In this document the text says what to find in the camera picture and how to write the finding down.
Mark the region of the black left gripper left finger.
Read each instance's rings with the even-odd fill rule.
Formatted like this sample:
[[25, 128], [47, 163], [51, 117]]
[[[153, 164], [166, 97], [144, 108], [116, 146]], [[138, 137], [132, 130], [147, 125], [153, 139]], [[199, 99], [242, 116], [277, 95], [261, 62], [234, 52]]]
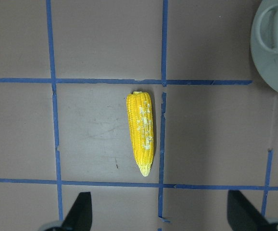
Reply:
[[92, 226], [92, 201], [90, 192], [77, 196], [66, 218], [61, 224], [63, 231], [89, 231]]

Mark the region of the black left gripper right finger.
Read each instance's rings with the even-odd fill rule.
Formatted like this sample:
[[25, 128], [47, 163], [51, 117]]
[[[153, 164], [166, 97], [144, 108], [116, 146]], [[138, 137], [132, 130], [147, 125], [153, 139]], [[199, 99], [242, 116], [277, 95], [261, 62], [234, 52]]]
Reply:
[[260, 231], [268, 221], [239, 190], [227, 194], [227, 221], [233, 231]]

